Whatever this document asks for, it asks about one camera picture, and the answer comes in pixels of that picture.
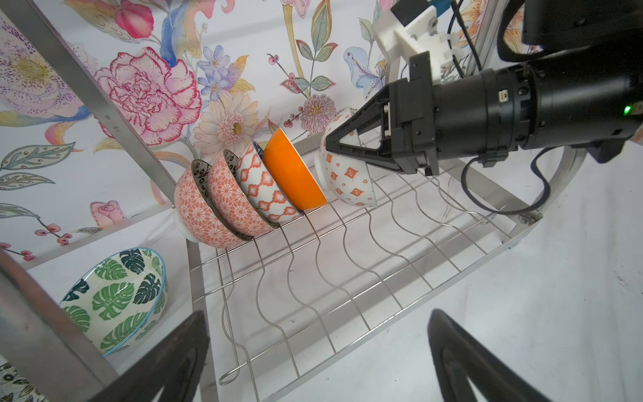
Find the orange bowl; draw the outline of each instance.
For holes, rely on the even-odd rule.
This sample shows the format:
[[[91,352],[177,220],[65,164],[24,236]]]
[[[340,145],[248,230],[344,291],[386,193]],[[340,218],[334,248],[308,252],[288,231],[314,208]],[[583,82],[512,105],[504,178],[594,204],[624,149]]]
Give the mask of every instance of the orange bowl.
[[[264,151],[264,164],[284,195],[300,211],[326,205],[326,197],[283,130],[277,130]]]

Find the bowl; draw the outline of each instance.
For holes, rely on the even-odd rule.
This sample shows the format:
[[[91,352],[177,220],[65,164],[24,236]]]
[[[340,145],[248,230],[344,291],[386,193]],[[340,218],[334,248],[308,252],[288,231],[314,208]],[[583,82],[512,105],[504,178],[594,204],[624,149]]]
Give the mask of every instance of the bowl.
[[[264,164],[284,195],[300,211],[326,205],[326,197],[283,130],[266,145]]]
[[[59,306],[107,356],[141,342],[166,300],[163,258],[149,248],[131,248],[89,270]]]
[[[286,198],[262,161],[264,150],[252,141],[239,158],[235,179],[261,216],[274,223],[287,223],[301,213]]]
[[[194,160],[176,184],[174,206],[183,224],[199,242],[216,248],[236,247],[252,240],[252,236],[230,226],[214,207],[207,187],[210,167],[207,162]]]
[[[243,193],[237,180],[238,158],[225,149],[212,165],[208,175],[208,190],[214,206],[235,230],[249,236],[259,236],[278,228],[262,217]]]
[[[326,127],[321,138],[320,151],[315,154],[315,170],[321,187],[333,192],[338,199],[354,206],[377,206],[373,181],[368,173],[366,162],[348,156],[326,151],[326,137],[344,124],[353,111],[340,110],[339,114]],[[340,140],[347,145],[361,146],[357,131],[352,131]]]

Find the white bowl with orange pattern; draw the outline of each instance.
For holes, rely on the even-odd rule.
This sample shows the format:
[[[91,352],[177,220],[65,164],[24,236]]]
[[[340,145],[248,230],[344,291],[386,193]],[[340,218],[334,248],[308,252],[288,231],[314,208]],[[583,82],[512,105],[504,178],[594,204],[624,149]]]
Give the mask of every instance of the white bowl with orange pattern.
[[[263,150],[254,141],[239,158],[235,178],[248,200],[268,221],[287,223],[301,213],[286,198],[263,162]]]
[[[326,137],[344,124],[353,112],[350,108],[339,111],[326,127],[321,138],[320,151],[315,155],[315,169],[321,187],[333,192],[346,204],[354,206],[377,206],[373,182],[368,173],[366,162],[348,156],[326,151]],[[357,131],[351,132],[340,140],[347,145],[360,146]]]

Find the dish rack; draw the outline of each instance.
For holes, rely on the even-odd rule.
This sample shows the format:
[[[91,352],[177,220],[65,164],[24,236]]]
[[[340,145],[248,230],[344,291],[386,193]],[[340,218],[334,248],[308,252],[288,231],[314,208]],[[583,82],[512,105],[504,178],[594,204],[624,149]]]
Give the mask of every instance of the dish rack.
[[[63,78],[82,72],[31,1],[10,3],[0,8],[43,57],[58,57],[48,61]],[[68,84],[90,109],[118,121],[93,80],[89,89],[82,79]],[[114,136],[172,200],[176,183],[136,133],[127,129]],[[378,137],[375,132],[373,146]],[[318,134],[295,144],[309,167],[319,142]],[[563,151],[550,200],[528,214],[479,209],[460,188],[464,162],[449,160],[441,161],[432,178],[371,169],[374,208],[348,206],[327,194],[328,205],[239,247],[216,250],[187,241],[192,309],[206,313],[212,346],[201,400],[278,400],[514,246],[540,222],[584,157],[582,150]],[[475,169],[467,182],[493,208],[527,206]],[[6,323],[0,353],[52,401],[86,400],[116,378],[29,274],[0,257],[0,315]],[[65,381],[40,367],[48,359],[64,366]]]

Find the blue flower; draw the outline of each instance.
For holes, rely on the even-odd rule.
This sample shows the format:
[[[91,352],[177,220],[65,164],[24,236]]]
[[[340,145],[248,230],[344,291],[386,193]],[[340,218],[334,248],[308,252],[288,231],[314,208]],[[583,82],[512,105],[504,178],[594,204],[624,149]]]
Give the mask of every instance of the blue flower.
[[[230,56],[224,54],[221,45],[214,49],[214,53],[209,47],[204,47],[203,55],[208,61],[200,61],[199,68],[205,71],[206,75],[212,76],[216,81],[228,76]]]
[[[213,101],[219,100],[219,94],[221,94],[221,91],[230,86],[230,83],[225,78],[221,78],[219,75],[219,79],[217,80],[216,77],[212,74],[208,74],[207,72],[205,78],[199,77],[199,84],[203,85],[203,89],[201,90],[202,98],[209,98]]]

